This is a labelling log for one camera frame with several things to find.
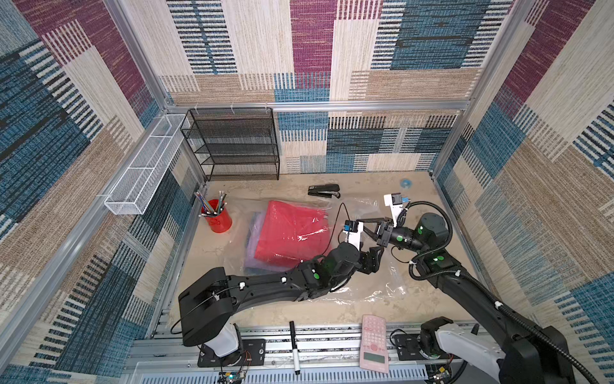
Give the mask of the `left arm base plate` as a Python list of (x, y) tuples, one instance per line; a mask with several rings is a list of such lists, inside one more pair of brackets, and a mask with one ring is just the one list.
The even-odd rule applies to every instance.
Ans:
[(214, 350), (201, 345), (201, 352), (198, 355), (197, 365), (199, 368), (227, 368), (227, 367), (246, 367), (263, 366), (266, 341), (265, 339), (243, 339), (239, 349), (230, 355), (219, 358)]

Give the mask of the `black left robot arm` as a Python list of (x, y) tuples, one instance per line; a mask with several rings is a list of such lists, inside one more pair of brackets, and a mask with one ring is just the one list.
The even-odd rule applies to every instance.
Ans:
[(338, 291), (352, 276), (379, 271), (384, 249), (360, 251), (341, 243), (326, 256), (269, 275), (227, 275), (223, 267), (209, 270), (178, 296), (182, 342), (200, 346), (218, 336), (231, 316), (272, 302), (301, 302)]

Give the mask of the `red trousers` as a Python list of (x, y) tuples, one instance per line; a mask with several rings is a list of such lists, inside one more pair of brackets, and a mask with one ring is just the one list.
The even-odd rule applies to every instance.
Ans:
[(325, 209), (271, 201), (254, 258), (272, 267), (295, 267), (323, 254), (330, 238)]

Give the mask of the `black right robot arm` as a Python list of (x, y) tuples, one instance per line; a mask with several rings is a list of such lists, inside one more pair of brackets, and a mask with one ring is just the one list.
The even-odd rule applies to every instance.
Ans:
[(453, 226), (444, 211), (423, 214), (412, 230), (405, 227), (406, 211), (398, 219), (375, 219), (376, 230), (364, 232), (378, 246), (414, 252), (409, 275), (427, 281), (460, 304), (492, 336), (489, 345), (463, 336), (453, 323), (435, 319), (425, 323), (421, 337), (427, 355), (456, 355), (500, 383), (574, 383), (580, 373), (588, 382), (596, 377), (569, 352), (567, 340), (552, 326), (541, 327), (503, 303), (450, 255), (446, 247)]

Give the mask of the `clear plastic vacuum bag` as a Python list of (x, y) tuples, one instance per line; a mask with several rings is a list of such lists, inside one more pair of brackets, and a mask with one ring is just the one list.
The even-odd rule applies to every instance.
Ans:
[[(341, 206), (338, 202), (321, 200), (313, 202), (296, 202), (255, 198), (231, 201), (230, 215), (233, 224), (228, 233), (228, 243), (224, 247), (220, 257), (227, 274), (245, 276), (256, 275), (249, 273), (244, 267), (249, 225), (253, 220), (254, 214), (262, 211), (266, 213), (269, 202), (273, 200), (326, 210), (329, 218), (330, 238), (328, 247), (321, 255), (329, 254), (338, 243), (345, 241), (344, 229), (335, 216), (336, 209)], [(377, 273), (364, 275), (357, 272), (353, 275), (353, 279), (337, 292), (326, 294), (319, 299), (334, 301), (338, 304), (347, 304), (358, 301), (372, 302), (384, 298), (398, 298), (405, 295), (405, 293), (406, 288), (402, 281), (400, 269), (395, 267), (390, 260), (385, 260), (381, 262), (380, 270)]]

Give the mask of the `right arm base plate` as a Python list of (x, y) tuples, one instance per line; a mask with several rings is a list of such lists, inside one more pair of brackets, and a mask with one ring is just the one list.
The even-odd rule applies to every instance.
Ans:
[(392, 335), (392, 341), (400, 361), (450, 360), (450, 356), (446, 353), (442, 353), (438, 357), (424, 355), (420, 346), (420, 334), (417, 333), (395, 333)]

